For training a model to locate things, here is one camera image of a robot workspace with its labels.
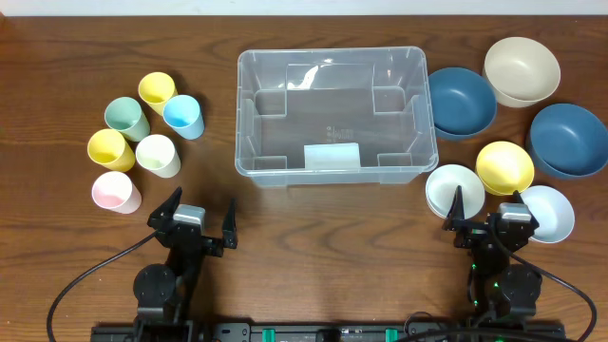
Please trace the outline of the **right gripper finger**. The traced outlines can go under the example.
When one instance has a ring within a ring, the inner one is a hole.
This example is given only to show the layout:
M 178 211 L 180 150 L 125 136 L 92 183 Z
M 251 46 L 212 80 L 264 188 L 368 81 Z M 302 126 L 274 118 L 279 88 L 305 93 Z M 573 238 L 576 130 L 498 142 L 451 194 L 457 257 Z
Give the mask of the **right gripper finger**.
M 520 223 L 530 224 L 534 229 L 540 227 L 539 222 L 524 203 L 522 194 L 515 190 L 512 194 L 514 202 L 511 204 L 511 219 Z
M 465 221 L 464 200 L 462 186 L 456 187 L 453 202 L 446 215 L 446 219 L 442 226 L 444 231 L 460 230 Z

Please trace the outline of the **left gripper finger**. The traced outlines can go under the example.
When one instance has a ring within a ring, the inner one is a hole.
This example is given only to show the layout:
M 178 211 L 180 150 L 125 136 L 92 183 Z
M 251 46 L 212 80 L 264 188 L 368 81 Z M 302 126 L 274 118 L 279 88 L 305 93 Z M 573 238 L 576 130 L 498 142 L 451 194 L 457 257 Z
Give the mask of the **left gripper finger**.
M 228 212 L 222 223 L 222 243 L 225 248 L 236 249 L 238 247 L 238 234 L 236 223 L 237 201 L 231 199 Z
M 166 229 L 170 226 L 180 205 L 181 194 L 182 189 L 179 186 L 165 202 L 150 214 L 147 225 L 153 229 Z

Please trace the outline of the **white small bowl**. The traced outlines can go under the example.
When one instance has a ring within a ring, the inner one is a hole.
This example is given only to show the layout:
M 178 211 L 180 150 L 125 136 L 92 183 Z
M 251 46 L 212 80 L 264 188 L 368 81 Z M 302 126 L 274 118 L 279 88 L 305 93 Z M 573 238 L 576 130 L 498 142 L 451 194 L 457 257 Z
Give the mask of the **white small bowl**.
M 469 168 L 447 164 L 435 169 L 427 179 L 426 198 L 430 210 L 445 219 L 458 186 L 462 187 L 465 218 L 475 217 L 485 206 L 485 189 Z

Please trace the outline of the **yellow small bowl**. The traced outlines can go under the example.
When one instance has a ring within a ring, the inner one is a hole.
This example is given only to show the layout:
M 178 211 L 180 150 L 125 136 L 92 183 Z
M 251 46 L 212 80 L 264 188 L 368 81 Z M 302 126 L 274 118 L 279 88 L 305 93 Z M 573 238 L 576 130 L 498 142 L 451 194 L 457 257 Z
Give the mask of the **yellow small bowl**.
M 479 152 L 475 173 L 485 190 L 496 196 L 523 192 L 535 178 L 535 167 L 528 153 L 513 142 L 498 141 Z

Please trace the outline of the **light blue small bowl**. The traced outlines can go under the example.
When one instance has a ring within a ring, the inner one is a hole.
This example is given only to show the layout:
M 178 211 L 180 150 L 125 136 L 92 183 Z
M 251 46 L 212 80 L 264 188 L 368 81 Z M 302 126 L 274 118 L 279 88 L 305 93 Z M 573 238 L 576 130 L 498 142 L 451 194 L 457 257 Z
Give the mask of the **light blue small bowl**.
M 521 197 L 540 225 L 532 240 L 558 243 L 573 232 L 576 221 L 574 209 L 560 191 L 549 186 L 535 185 L 523 191 Z

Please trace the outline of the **dark blue bowl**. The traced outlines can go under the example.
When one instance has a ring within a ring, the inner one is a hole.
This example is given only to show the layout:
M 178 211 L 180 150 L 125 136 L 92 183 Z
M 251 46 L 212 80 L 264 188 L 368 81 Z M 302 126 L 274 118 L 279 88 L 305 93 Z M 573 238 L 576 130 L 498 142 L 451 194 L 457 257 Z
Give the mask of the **dark blue bowl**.
M 435 134 L 449 141 L 469 139 L 494 122 L 498 103 L 488 81 L 463 67 L 428 76 Z
M 584 107 L 551 104 L 535 116 L 525 149 L 549 176 L 590 177 L 607 165 L 607 127 Z

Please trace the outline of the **beige large bowl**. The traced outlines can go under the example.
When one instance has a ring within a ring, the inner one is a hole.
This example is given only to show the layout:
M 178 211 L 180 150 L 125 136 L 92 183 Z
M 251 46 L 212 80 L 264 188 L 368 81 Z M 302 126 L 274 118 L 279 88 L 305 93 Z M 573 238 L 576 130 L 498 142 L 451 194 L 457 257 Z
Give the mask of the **beige large bowl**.
M 543 44 L 525 37 L 507 37 L 487 51 L 483 76 L 500 105 L 522 108 L 547 99 L 557 90 L 561 67 Z

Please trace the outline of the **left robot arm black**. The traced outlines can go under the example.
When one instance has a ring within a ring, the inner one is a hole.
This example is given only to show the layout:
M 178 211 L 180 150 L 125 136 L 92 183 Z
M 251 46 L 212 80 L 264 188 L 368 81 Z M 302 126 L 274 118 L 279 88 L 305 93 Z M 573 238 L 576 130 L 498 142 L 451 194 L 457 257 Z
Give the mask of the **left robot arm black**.
M 178 324 L 185 320 L 206 257 L 222 257 L 226 249 L 238 247 L 236 204 L 230 200 L 221 226 L 221 237 L 208 237 L 204 231 L 205 210 L 182 204 L 182 189 L 148 217 L 147 225 L 155 239 L 169 250 L 167 260 L 141 269 L 133 283 L 138 300 L 136 319 L 140 322 Z

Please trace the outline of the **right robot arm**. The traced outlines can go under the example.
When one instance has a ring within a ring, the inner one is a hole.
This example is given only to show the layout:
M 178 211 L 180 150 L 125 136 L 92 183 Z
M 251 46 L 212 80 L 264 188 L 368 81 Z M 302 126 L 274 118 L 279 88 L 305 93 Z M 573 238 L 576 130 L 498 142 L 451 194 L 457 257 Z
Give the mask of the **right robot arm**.
M 536 314 L 542 276 L 529 266 L 513 264 L 511 255 L 524 247 L 539 227 L 518 192 L 515 202 L 504 202 L 484 222 L 465 218 L 462 187 L 455 190 L 453 202 L 443 224 L 456 234 L 453 245 L 468 249 L 472 265 L 467 297 L 475 314 L 471 327 L 514 321 L 521 323 Z

